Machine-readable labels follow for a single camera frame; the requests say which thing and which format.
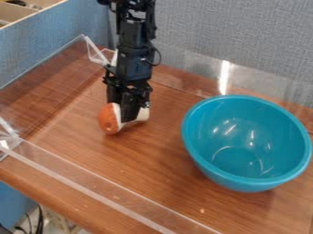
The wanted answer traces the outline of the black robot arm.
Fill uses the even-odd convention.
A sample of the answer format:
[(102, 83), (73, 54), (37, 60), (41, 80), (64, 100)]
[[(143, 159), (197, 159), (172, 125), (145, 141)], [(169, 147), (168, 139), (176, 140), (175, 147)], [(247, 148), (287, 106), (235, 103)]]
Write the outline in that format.
[(153, 62), (159, 53), (151, 40), (156, 38), (155, 2), (156, 0), (96, 0), (116, 14), (117, 57), (116, 64), (104, 65), (106, 102), (117, 105), (120, 121), (129, 122), (139, 111), (149, 107), (148, 84)]

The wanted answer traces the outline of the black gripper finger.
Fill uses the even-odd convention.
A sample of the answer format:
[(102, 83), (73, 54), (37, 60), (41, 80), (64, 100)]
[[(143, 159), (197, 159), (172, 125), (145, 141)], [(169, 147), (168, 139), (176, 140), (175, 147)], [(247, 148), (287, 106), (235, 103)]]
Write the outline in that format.
[(120, 89), (106, 86), (106, 102), (120, 103)]
[(121, 94), (120, 99), (120, 121), (133, 121), (140, 109), (140, 99), (129, 92)]

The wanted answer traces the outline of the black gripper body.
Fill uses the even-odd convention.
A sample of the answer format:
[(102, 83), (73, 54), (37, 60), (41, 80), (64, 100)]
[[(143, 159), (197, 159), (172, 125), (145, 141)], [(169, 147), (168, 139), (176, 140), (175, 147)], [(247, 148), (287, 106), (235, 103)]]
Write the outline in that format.
[(102, 82), (106, 86), (113, 86), (120, 89), (120, 98), (124, 92), (129, 92), (136, 95), (140, 99), (140, 107), (149, 107), (149, 93), (152, 92), (152, 87), (148, 84), (148, 80), (127, 80), (116, 75), (116, 68), (110, 65), (104, 66), (105, 75), (102, 77)]

